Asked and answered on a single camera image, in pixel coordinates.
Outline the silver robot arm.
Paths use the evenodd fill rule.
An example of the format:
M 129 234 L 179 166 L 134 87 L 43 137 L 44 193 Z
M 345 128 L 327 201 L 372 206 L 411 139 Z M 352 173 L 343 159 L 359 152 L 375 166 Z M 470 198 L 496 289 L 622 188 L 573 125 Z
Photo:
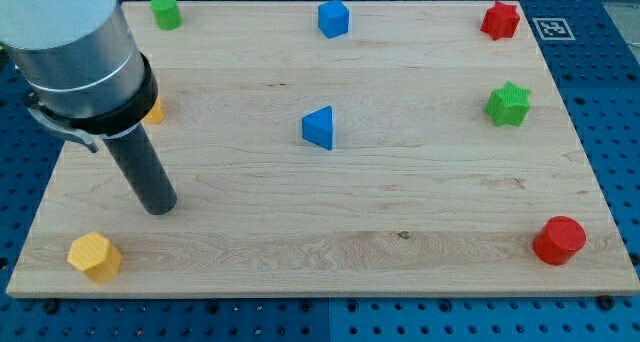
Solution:
M 38 123 L 91 152 L 103 140 L 148 213 L 173 209 L 141 124 L 158 85 L 119 0 L 1 0 L 1 44 L 32 88 L 24 103 Z

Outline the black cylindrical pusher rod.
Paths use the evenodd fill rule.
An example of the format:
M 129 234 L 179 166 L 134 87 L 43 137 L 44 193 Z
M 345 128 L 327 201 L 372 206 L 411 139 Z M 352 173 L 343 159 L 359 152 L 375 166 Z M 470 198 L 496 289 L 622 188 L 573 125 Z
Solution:
M 140 123 L 102 140 L 147 213 L 163 215 L 175 207 L 176 191 Z

